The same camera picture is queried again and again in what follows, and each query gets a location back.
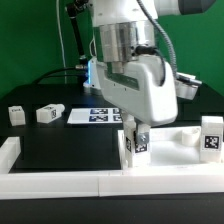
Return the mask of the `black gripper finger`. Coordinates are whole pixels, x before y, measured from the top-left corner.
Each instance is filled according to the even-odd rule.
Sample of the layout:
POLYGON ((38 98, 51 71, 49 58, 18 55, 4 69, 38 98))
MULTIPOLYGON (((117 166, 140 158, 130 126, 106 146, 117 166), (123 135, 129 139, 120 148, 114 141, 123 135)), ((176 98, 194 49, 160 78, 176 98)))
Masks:
POLYGON ((125 111, 121 112, 121 118, 122 118, 123 123, 134 121, 134 117, 132 115, 130 115, 129 113, 125 112, 125 111))
POLYGON ((149 143, 149 132, 150 126, 144 123, 139 123, 136 129, 136 138, 138 144, 148 144, 149 143))

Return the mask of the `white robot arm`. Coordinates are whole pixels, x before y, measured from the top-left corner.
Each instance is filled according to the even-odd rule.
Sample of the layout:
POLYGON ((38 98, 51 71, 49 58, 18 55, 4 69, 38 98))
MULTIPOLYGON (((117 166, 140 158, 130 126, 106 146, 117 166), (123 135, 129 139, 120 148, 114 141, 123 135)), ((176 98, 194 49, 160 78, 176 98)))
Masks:
POLYGON ((173 44, 157 19, 199 14, 216 0, 73 0, 66 11, 73 26, 91 13, 95 75, 105 100, 136 125, 136 141, 149 142, 149 129, 173 122, 177 99, 192 99, 201 82, 177 71, 173 44))

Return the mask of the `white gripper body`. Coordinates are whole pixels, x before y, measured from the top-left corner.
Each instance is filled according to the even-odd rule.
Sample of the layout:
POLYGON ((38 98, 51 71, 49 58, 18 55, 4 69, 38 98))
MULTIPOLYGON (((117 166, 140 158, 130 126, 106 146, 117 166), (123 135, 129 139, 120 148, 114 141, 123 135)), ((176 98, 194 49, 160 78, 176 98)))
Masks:
POLYGON ((178 115, 177 98, 192 100, 202 84, 194 76, 173 76, 169 63, 140 56, 124 64, 96 62, 106 101, 151 127, 169 124, 178 115))

